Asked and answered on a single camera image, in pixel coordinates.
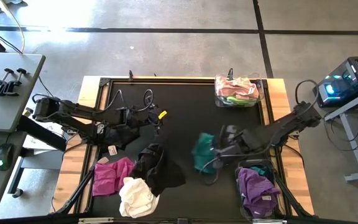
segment yellow tag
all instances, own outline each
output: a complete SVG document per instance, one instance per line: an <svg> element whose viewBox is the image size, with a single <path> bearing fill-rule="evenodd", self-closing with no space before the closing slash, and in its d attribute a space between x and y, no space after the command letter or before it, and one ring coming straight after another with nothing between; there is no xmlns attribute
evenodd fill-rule
<svg viewBox="0 0 358 224"><path fill-rule="evenodd" d="M167 114L166 111L163 111L160 113L160 115L158 116L159 119L163 118L165 115Z"/></svg>

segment wooden table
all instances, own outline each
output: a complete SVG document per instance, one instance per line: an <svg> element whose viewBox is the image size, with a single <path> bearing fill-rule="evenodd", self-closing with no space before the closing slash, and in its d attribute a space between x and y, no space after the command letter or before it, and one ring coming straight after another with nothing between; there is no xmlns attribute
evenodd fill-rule
<svg viewBox="0 0 358 224"><path fill-rule="evenodd" d="M96 77L96 76L84 77L81 91L80 91L80 97L78 99L79 104L94 107L97 99L100 78L101 77ZM125 77L107 77L107 78L125 78ZM153 77L135 77L135 78L153 78ZM192 77L158 77L158 78L192 78ZM268 88L270 93L270 101L273 109L273 117L274 119L281 118L282 116L285 116L291 111L290 105L288 103L287 93L285 91L284 80L274 78L274 79L267 79L267 82L268 82ZM108 94L107 88L105 88L103 90L101 102L106 101L107 94ZM264 103L262 103L262 105L264 109L265 122L269 123L267 109ZM81 119L81 121L84 123L90 123L90 121L83 120L83 119ZM67 147L74 146L78 144L80 141L81 139L78 136L76 136L68 143ZM290 139L287 144L299 151L298 141ZM55 195L53 200L53 205L57 210L63 206L63 204L66 202L66 200L71 196L71 194L78 186L81 176L81 168L83 166L83 161L85 157L85 149L86 149L86 145L78 147L65 154L62 163L62 168L60 169L59 178L56 185ZM93 163L93 158L95 154L96 154L96 147L94 147L92 150L92 154L91 154L92 159L89 165ZM311 199L309 194L308 183L306 181L306 175L303 169L301 158L298 155L296 155L294 152L285 149L284 147L282 152L282 161L283 161L285 178L288 188L291 190L292 194L295 196L297 201L301 203L303 208L307 212L314 214L313 206L311 204ZM86 207L89 193L90 193L90 183L88 183L88 185L84 190L81 207L80 207L81 212L83 212Z"/></svg>

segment concrete floor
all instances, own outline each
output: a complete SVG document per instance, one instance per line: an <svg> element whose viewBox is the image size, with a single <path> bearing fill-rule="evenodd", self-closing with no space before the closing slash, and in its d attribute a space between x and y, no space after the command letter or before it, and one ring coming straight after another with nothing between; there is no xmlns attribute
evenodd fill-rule
<svg viewBox="0 0 358 224"><path fill-rule="evenodd" d="M141 34L65 32L63 27L257 29L252 0L28 0L10 6L20 24L51 32L25 32L28 54L47 57L41 76L50 91L76 101L85 75L213 77L234 68L266 77L258 34ZM264 29L358 30L356 0L259 0ZM0 26L15 26L0 14ZM20 33L0 32L21 46ZM349 56L358 56L358 35L266 35L275 78L284 78L293 106L293 87L320 81ZM38 83L33 93L45 93ZM311 101L305 84L300 98ZM341 126L335 125L338 135ZM346 142L338 146L349 149ZM301 152L315 213L323 218L358 221L358 182L343 176L358 172L352 152L338 151L321 124L301 133ZM57 172L26 171L20 183L28 196L5 195L0 218L46 214Z"/></svg>

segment purple cloth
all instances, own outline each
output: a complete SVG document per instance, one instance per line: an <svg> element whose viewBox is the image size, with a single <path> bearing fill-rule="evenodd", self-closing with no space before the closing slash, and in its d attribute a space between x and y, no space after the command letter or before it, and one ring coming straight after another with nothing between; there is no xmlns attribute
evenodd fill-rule
<svg viewBox="0 0 358 224"><path fill-rule="evenodd" d="M124 186L124 177L128 177L135 164L128 158L115 163L96 164L94 167L93 196L111 195Z"/></svg>
<svg viewBox="0 0 358 224"><path fill-rule="evenodd" d="M276 207L276 195L280 191L266 177L252 169L241 168L237 181L243 198L242 204L251 211L254 218L262 218Z"/></svg>

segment computer tower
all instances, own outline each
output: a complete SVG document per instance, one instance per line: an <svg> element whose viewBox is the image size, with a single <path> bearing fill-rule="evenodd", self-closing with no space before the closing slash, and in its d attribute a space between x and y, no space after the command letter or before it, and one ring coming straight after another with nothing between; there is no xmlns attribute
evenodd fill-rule
<svg viewBox="0 0 358 224"><path fill-rule="evenodd" d="M349 57L313 88L318 105L340 107L358 97L358 57Z"/></svg>

